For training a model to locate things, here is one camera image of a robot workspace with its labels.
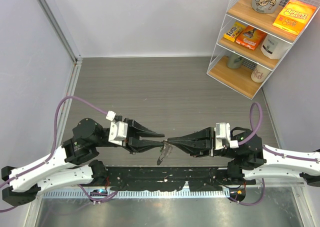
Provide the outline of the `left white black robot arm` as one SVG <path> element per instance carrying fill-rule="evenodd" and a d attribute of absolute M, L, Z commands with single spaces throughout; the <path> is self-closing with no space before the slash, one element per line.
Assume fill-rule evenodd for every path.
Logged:
<path fill-rule="evenodd" d="M 98 147 L 122 147 L 131 154 L 143 153 L 163 147 L 162 141 L 152 139 L 165 136 L 121 116 L 117 116 L 109 127 L 84 118 L 72 133 L 72 138 L 43 158 L 23 167 L 3 167 L 1 178 L 7 187 L 2 189 L 2 200 L 18 207 L 61 187 L 101 186 L 109 176 L 103 162 L 96 159 Z"/>

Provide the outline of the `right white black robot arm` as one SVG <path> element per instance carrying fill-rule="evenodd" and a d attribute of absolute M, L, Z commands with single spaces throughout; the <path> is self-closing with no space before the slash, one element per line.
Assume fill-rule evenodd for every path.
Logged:
<path fill-rule="evenodd" d="M 248 128 L 236 127 L 233 134 L 229 123 L 217 123 L 192 134 L 170 137 L 175 146 L 194 158 L 223 157 L 230 161 L 211 180 L 218 184 L 241 185 L 256 179 L 282 179 L 305 181 L 307 185 L 320 185 L 320 152 L 283 150 L 263 144 L 262 138 Z"/>

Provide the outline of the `silver keys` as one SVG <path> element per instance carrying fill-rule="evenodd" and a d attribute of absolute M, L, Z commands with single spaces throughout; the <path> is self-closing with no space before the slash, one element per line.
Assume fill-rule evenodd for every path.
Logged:
<path fill-rule="evenodd" d="M 161 147 L 160 149 L 160 156 L 158 157 L 157 161 L 156 161 L 156 165 L 160 166 L 161 163 L 164 161 L 165 158 L 167 158 L 171 152 L 173 150 L 173 146 L 168 143 L 167 140 L 163 141 L 163 147 Z"/>

